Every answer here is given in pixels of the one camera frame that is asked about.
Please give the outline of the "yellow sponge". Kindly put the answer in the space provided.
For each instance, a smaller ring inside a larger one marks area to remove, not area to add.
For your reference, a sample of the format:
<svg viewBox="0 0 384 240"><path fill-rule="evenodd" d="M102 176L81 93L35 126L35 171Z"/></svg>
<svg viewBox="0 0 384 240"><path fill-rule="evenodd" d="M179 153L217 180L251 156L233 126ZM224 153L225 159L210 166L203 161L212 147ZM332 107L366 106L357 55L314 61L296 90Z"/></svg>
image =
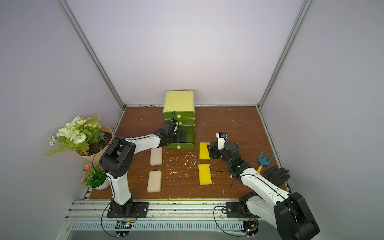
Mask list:
<svg viewBox="0 0 384 240"><path fill-rule="evenodd" d="M212 177L211 177L211 169L208 164L199 164L199 181L200 185L211 185Z"/></svg>
<svg viewBox="0 0 384 240"><path fill-rule="evenodd" d="M200 160L210 160L210 155L209 155L209 150L208 150L208 145L210 143L203 143L200 142L200 152L199 152L199 157Z"/></svg>

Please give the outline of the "green drawer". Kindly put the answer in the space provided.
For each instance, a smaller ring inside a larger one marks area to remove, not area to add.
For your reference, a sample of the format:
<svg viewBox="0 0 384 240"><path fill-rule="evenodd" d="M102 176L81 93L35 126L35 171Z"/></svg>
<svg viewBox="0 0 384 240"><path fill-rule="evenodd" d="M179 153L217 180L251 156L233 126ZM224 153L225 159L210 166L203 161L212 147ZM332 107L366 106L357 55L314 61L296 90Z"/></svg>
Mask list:
<svg viewBox="0 0 384 240"><path fill-rule="evenodd" d="M175 119L192 119L195 117L194 111L165 111L163 112L165 119L175 116Z"/></svg>
<svg viewBox="0 0 384 240"><path fill-rule="evenodd" d="M193 149L195 147L195 126L177 127L177 140L166 146L168 149Z"/></svg>
<svg viewBox="0 0 384 240"><path fill-rule="evenodd" d="M194 126L195 119L177 119L177 123L179 126Z"/></svg>

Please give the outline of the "green bottom drawer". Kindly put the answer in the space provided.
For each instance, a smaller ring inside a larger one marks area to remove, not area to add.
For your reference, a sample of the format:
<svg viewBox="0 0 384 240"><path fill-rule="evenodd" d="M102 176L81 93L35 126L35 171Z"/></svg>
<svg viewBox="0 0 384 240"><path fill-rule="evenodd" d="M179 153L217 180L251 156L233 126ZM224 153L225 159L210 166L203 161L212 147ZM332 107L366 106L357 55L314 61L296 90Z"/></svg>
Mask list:
<svg viewBox="0 0 384 240"><path fill-rule="evenodd" d="M168 149L193 149L195 147L195 126L177 127L177 140L166 146Z"/></svg>

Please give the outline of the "green top drawer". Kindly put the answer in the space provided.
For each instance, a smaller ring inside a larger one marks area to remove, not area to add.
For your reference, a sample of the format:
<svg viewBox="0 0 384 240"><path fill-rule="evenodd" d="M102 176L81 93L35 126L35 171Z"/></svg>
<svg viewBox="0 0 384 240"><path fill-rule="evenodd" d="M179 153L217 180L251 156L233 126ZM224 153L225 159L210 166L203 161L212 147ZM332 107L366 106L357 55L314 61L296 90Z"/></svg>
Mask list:
<svg viewBox="0 0 384 240"><path fill-rule="evenodd" d="M175 116L175 119L192 119L195 117L194 111L165 111L163 112L165 119Z"/></svg>

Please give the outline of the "cream sponge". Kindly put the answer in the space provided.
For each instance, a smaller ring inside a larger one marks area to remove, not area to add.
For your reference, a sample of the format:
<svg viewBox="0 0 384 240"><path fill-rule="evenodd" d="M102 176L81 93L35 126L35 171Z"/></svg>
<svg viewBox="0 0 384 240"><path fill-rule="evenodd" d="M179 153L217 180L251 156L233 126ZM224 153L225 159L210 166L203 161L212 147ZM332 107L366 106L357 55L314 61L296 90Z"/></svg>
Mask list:
<svg viewBox="0 0 384 240"><path fill-rule="evenodd" d="M162 171L151 171L148 179L148 193L158 193L161 191Z"/></svg>
<svg viewBox="0 0 384 240"><path fill-rule="evenodd" d="M163 163L163 148L153 148L151 149L150 156L150 165L159 166Z"/></svg>

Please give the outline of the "yellow-green drawer cabinet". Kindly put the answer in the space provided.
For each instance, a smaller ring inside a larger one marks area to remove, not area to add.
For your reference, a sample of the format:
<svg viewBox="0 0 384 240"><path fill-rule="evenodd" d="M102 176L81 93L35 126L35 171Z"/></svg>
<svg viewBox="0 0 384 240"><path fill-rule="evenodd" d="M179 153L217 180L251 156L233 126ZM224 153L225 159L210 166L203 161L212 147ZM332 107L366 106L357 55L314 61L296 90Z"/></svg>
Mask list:
<svg viewBox="0 0 384 240"><path fill-rule="evenodd" d="M165 111L195 112L194 92L192 90L166 92L163 112Z"/></svg>

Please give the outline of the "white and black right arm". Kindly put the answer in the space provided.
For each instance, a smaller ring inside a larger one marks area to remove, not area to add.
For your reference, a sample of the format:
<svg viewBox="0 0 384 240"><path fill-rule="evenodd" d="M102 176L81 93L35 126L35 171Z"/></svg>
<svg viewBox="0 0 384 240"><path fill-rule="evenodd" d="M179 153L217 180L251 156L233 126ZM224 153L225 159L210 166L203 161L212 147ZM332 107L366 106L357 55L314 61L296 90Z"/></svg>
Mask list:
<svg viewBox="0 0 384 240"><path fill-rule="evenodd" d="M240 155L234 142L208 145L210 158L228 164L233 179L256 193L245 200L246 211L274 226L283 240L311 240L320 233L307 202L299 193L280 189L257 172Z"/></svg>

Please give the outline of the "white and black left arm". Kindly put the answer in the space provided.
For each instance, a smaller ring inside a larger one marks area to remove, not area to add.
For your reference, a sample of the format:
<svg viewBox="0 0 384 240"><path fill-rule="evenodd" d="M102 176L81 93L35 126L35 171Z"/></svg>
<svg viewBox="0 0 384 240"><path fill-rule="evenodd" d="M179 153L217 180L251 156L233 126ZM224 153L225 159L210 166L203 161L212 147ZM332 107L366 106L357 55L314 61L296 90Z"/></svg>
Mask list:
<svg viewBox="0 0 384 240"><path fill-rule="evenodd" d="M132 198L127 174L134 155L175 142L177 128L176 120L166 120L161 129L146 136L136 138L116 136L112 140L100 158L100 165L110 181L114 204L124 206Z"/></svg>

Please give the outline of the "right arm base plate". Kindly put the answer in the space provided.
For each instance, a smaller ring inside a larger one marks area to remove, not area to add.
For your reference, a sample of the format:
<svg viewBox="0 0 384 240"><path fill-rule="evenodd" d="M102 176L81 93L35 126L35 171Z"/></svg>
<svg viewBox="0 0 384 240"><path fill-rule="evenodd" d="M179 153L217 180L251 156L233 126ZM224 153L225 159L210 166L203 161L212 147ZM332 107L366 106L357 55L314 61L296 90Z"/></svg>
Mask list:
<svg viewBox="0 0 384 240"><path fill-rule="evenodd" d="M268 205L258 194L249 192L237 202L226 202L226 214L228 218L256 219L256 213L265 206Z"/></svg>

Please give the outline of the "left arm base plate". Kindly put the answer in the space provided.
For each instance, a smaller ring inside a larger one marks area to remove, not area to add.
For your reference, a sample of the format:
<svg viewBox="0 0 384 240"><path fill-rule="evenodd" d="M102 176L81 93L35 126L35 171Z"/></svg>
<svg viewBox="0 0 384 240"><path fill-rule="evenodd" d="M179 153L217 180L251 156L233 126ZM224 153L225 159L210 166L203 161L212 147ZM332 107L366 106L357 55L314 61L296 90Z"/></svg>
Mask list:
<svg viewBox="0 0 384 240"><path fill-rule="evenodd" d="M149 210L149 202L127 202L119 205L112 201L107 218L146 218Z"/></svg>

